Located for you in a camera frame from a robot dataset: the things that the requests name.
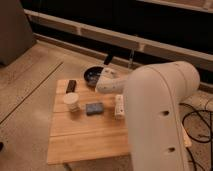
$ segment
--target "white cup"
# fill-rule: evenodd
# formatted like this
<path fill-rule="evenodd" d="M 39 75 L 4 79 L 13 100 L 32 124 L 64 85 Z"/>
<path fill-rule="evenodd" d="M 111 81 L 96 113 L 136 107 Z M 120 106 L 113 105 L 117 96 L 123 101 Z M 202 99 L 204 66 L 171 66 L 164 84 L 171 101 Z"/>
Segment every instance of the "white cup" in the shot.
<path fill-rule="evenodd" d="M 63 97 L 63 102 L 67 105 L 70 112 L 76 112 L 78 107 L 79 95 L 77 93 L 67 93 Z"/>

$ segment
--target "speckled floor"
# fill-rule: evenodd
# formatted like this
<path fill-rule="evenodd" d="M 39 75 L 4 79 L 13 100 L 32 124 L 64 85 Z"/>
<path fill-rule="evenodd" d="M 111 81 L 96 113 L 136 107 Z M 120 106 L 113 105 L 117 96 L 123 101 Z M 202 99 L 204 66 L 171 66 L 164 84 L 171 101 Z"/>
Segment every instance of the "speckled floor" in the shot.
<path fill-rule="evenodd" d="M 0 121 L 3 121 L 0 125 L 0 141 L 5 143 L 0 153 L 1 171 L 65 170 L 61 165 L 46 164 L 56 82 L 63 78 L 82 77 L 87 68 L 102 63 L 90 56 L 40 42 L 12 65 L 0 68 Z M 129 72 L 114 64 L 111 67 Z M 186 102 L 201 109 L 212 97 L 212 94 L 198 91 Z M 213 110 L 213 102 L 207 107 Z M 181 107 L 180 111 L 184 115 L 189 109 Z M 197 122 L 192 121 L 189 126 L 197 127 Z M 193 142 L 191 149 L 196 160 L 207 169 L 209 146 Z M 74 171 L 132 170 L 129 156 L 70 165 Z"/>

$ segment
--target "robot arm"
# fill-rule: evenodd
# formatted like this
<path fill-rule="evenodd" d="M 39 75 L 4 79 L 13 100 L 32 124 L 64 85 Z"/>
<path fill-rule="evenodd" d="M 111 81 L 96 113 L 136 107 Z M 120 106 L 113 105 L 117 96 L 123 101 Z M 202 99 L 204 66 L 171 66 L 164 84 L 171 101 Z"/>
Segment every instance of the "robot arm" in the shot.
<path fill-rule="evenodd" d="M 121 94 L 126 80 L 127 76 L 119 77 L 114 69 L 104 68 L 97 82 L 96 91 Z"/>
<path fill-rule="evenodd" d="M 97 90 L 115 93 L 113 90 L 117 89 L 109 85 L 116 86 L 118 78 L 111 79 L 104 89 L 110 78 L 101 77 Z M 199 74 L 191 64 L 173 62 L 140 67 L 123 79 L 122 86 L 119 84 L 119 92 L 124 87 L 124 109 L 135 171 L 189 170 L 179 103 L 197 90 L 199 82 Z"/>

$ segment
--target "wooden plank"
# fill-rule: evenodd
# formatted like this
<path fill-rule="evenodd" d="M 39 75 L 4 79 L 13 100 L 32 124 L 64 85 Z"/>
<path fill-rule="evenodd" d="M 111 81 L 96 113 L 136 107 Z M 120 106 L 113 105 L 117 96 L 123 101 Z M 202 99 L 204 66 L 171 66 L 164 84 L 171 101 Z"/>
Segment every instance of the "wooden plank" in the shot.
<path fill-rule="evenodd" d="M 151 0 L 151 1 L 150 0 L 149 1 L 141 0 L 141 1 L 155 3 L 155 2 L 153 2 L 155 0 Z M 205 9 L 200 8 L 200 7 L 194 7 L 194 8 L 198 8 L 198 9 L 201 9 L 202 11 L 206 11 Z M 213 61 L 213 58 L 212 58 L 213 55 L 211 55 L 211 54 L 198 52 L 195 50 L 190 50 L 190 49 L 186 49 L 186 48 L 182 48 L 182 47 L 178 47 L 178 46 L 174 46 L 174 45 L 169 45 L 166 43 L 161 43 L 161 42 L 157 42 L 157 41 L 153 41 L 153 40 L 149 40 L 149 39 L 144 39 L 142 37 L 127 35 L 127 34 L 119 33 L 116 31 L 102 29 L 102 28 L 98 28 L 95 26 L 90 26 L 87 24 L 82 24 L 82 23 L 78 23 L 78 22 L 74 22 L 74 21 L 70 21 L 70 20 L 65 20 L 62 18 L 53 17 L 50 15 L 42 14 L 42 13 L 39 13 L 39 15 L 38 15 L 38 13 L 35 13 L 30 10 L 25 10 L 25 13 L 31 17 L 36 16 L 36 17 L 39 17 L 39 18 L 42 18 L 45 20 L 50 20 L 52 22 L 59 22 L 59 23 L 64 23 L 64 24 L 71 25 L 71 26 L 76 26 L 76 28 L 79 30 L 79 31 L 77 31 L 77 35 L 79 35 L 79 36 L 82 36 L 81 31 L 83 29 L 86 29 L 86 30 L 96 32 L 99 35 L 108 35 L 108 36 L 113 37 L 113 39 L 110 38 L 110 40 L 107 40 L 107 41 L 109 41 L 108 43 L 112 43 L 112 44 L 115 43 L 114 38 L 119 40 L 119 42 L 122 39 L 125 42 L 126 41 L 137 42 L 137 43 L 139 43 L 139 46 L 138 46 L 138 49 L 135 49 L 135 51 L 143 52 L 143 53 L 146 53 L 149 55 L 155 55 L 155 56 L 165 58 L 165 59 L 170 59 L 172 61 L 190 59 L 190 63 L 192 63 L 196 67 L 206 69 L 209 71 L 212 70 L 211 67 L 210 68 L 208 67 Z M 96 39 L 96 37 L 94 37 L 94 36 L 95 36 L 94 34 L 93 34 L 93 36 L 90 35 L 90 38 Z M 202 65 L 201 65 L 201 63 L 198 64 L 198 63 L 194 62 L 194 60 L 197 60 L 197 58 L 199 58 L 202 61 Z"/>
<path fill-rule="evenodd" d="M 86 38 L 95 39 L 97 41 L 106 42 L 106 43 L 113 44 L 113 45 L 116 45 L 119 47 L 130 48 L 132 50 L 138 50 L 139 46 L 140 46 L 137 41 L 128 40 L 128 39 L 121 38 L 118 36 L 112 36 L 112 35 L 105 34 L 105 33 L 99 33 L 95 30 L 90 30 L 87 28 L 82 28 L 81 32 L 82 32 L 82 36 L 84 36 Z"/>
<path fill-rule="evenodd" d="M 114 157 L 129 154 L 126 130 L 51 137 L 48 164 Z"/>
<path fill-rule="evenodd" d="M 43 26 L 47 26 L 53 29 L 57 29 L 60 31 L 72 33 L 72 34 L 77 34 L 77 28 L 73 25 L 65 24 L 65 23 L 60 23 L 60 22 L 54 22 L 51 20 L 46 20 L 42 17 L 38 19 L 36 16 L 31 17 L 32 22 L 38 23 Z"/>
<path fill-rule="evenodd" d="M 114 117 L 115 94 L 96 93 L 86 86 L 83 79 L 75 80 L 80 106 L 75 113 L 70 113 L 62 100 L 68 80 L 57 83 L 47 163 L 60 164 L 129 154 L 125 120 Z M 87 116 L 85 104 L 100 101 L 104 105 L 104 113 Z M 185 145 L 190 146 L 191 141 L 183 133 Z"/>
<path fill-rule="evenodd" d="M 159 0 L 160 1 L 166 1 L 171 2 L 175 4 L 183 4 L 183 5 L 190 5 L 190 6 L 196 6 L 196 7 L 203 7 L 203 4 L 205 3 L 205 0 Z"/>

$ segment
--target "black wall panel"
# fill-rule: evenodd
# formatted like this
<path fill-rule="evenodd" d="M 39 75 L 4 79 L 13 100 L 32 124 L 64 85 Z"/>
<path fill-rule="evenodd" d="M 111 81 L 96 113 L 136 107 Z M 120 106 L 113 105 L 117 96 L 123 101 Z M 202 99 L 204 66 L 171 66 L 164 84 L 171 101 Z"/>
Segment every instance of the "black wall panel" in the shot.
<path fill-rule="evenodd" d="M 24 7 L 213 54 L 213 14 L 136 0 L 21 0 Z"/>

